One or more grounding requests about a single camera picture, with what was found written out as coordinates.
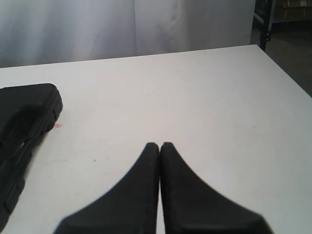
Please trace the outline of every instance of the white curtain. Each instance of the white curtain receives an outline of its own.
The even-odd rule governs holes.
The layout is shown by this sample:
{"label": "white curtain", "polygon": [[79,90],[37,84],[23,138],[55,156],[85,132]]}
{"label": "white curtain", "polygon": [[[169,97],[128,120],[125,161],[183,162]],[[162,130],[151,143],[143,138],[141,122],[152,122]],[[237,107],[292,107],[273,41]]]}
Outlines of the white curtain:
{"label": "white curtain", "polygon": [[0,0],[0,67],[249,44],[255,0]]}

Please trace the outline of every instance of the red mark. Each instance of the red mark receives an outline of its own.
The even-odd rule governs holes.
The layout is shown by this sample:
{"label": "red mark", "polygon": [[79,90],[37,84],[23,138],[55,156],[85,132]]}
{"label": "red mark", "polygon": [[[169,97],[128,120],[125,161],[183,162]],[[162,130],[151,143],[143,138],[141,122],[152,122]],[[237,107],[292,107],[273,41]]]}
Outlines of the red mark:
{"label": "red mark", "polygon": [[54,125],[54,128],[61,128],[61,127],[63,127],[63,124],[56,124],[56,125]]}

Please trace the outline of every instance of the floor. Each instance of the floor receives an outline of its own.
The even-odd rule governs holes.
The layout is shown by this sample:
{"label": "floor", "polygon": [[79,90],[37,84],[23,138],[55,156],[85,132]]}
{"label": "floor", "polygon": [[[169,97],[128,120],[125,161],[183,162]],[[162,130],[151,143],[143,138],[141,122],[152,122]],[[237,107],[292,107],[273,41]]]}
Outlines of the floor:
{"label": "floor", "polygon": [[[251,44],[260,31],[253,28]],[[273,28],[266,53],[312,97],[312,22],[283,23]]]}

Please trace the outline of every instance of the white table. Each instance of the white table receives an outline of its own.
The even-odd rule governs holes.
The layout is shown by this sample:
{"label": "white table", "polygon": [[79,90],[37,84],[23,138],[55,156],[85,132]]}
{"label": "white table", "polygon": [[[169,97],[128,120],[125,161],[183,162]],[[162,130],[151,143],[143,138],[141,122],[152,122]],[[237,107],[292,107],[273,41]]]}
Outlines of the white table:
{"label": "white table", "polygon": [[[3,234],[49,234],[102,196],[146,142],[171,141],[216,190],[276,234],[312,232],[312,100],[257,46],[0,69],[50,82],[57,124],[34,153]],[[157,233],[164,233],[161,202]]]}

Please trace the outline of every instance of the white backdrop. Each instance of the white backdrop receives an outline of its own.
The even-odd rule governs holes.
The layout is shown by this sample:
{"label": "white backdrop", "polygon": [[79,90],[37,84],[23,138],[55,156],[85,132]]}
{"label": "white backdrop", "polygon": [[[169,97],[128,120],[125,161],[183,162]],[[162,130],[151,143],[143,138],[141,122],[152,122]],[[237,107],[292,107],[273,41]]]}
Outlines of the white backdrop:
{"label": "white backdrop", "polygon": [[249,44],[255,0],[0,0],[0,67]]}

